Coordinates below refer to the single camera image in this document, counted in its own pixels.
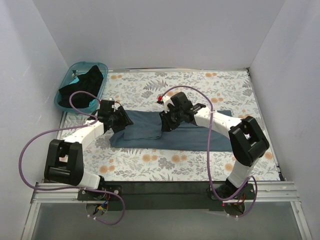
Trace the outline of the blue-grey t shirt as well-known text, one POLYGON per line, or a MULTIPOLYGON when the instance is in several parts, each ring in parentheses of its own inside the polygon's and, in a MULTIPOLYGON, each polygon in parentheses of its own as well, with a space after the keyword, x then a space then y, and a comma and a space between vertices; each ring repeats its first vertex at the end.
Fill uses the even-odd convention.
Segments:
POLYGON ((114 133, 109 139, 113 148, 143 148, 179 151, 206 151, 209 130, 182 122, 170 132, 162 132, 160 113, 156 111, 128 110, 133 124, 114 133))

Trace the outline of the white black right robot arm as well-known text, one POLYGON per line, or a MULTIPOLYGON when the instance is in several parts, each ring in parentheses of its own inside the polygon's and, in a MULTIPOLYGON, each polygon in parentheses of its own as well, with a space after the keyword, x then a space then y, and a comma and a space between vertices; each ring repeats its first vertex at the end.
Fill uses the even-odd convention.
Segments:
POLYGON ((163 132, 171 132, 185 122, 208 128, 210 133, 215 131, 229 139, 236 161, 224 184, 211 191, 219 200, 237 199, 243 195, 256 162, 270 147, 256 119, 231 117, 204 104, 192 104, 183 92, 159 96, 157 103, 163 106, 159 114, 163 132))

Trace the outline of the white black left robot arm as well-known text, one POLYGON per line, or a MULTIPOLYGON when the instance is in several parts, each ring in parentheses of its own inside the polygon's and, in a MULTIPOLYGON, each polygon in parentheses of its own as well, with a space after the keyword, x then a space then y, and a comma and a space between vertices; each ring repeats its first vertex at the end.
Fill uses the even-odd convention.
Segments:
POLYGON ((100 108, 92 113, 84 127, 64 139, 54 139, 49 143, 45 179, 89 189, 95 200, 106 196, 106 187, 100 183, 101 177, 84 168, 84 150, 108 130, 118 133, 133 124, 123 106, 115 106, 115 103, 114 100, 102 100, 100 108))

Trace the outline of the floral table mat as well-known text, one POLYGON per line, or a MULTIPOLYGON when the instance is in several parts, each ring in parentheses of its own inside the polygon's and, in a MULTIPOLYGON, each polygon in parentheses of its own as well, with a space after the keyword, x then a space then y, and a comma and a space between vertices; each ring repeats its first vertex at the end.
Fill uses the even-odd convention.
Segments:
MULTIPOLYGON (((254 117, 265 127, 247 71, 115 71, 108 73, 102 98, 113 98, 125 110, 158 112, 159 95, 184 92, 194 103, 229 110, 233 117, 254 117)), ((235 157, 231 152, 113 148, 112 131, 84 152, 84 167, 107 181, 224 181, 235 157)))

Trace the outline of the teal cloth in bin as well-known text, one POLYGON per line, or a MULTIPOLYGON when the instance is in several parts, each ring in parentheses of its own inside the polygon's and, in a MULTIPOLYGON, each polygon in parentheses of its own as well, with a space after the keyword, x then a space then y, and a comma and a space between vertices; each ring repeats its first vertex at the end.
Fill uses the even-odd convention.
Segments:
POLYGON ((97 103, 97 99, 93 99, 92 101, 89 102, 89 107, 95 105, 97 103))

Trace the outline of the black t shirt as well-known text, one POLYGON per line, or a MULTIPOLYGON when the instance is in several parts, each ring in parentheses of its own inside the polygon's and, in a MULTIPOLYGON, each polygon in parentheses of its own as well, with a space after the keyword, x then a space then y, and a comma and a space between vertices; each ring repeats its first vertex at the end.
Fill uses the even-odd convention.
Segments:
MULTIPOLYGON (((103 74, 98 66, 92 66, 88 72, 78 75, 74 83, 69 83, 58 90, 60 94, 58 105, 64 108, 71 108, 69 102, 70 96, 78 91, 85 91, 97 97, 103 78, 103 74)), ((93 99, 95 98, 90 95, 78 93, 72 97, 72 104, 77 109, 83 109, 89 107, 89 103, 93 99)))

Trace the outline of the teal plastic bin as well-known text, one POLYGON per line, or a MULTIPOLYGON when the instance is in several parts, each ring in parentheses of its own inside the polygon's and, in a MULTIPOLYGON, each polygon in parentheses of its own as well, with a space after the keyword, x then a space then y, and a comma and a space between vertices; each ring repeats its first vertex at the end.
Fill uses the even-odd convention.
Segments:
POLYGON ((81 61, 73 64, 55 95, 56 107, 64 112, 76 113, 73 105, 84 113, 92 113, 99 105, 98 99, 106 85, 108 71, 108 67, 101 62, 81 61))

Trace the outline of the aluminium frame rail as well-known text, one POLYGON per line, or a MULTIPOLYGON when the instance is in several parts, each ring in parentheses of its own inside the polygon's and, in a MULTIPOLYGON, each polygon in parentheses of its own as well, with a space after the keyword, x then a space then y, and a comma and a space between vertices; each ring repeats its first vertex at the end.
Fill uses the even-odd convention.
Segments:
POLYGON ((37 188, 49 189, 49 191, 34 190, 31 203, 76 203, 78 200, 78 188, 60 189, 66 187, 62 183, 37 183, 37 188))

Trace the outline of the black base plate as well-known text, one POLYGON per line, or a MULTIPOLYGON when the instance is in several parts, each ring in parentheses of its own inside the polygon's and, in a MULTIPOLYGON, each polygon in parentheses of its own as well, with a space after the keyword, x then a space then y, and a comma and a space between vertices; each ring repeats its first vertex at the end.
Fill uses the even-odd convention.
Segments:
MULTIPOLYGON (((209 210, 223 211, 223 203, 215 198, 207 181, 104 181, 99 190, 117 193, 126 210, 209 210)), ((242 190, 245 200, 253 200, 254 186, 249 183, 242 190)), ((79 190, 77 200, 98 204, 109 194, 79 190)), ((120 211, 123 206, 110 196, 109 211, 120 211)))

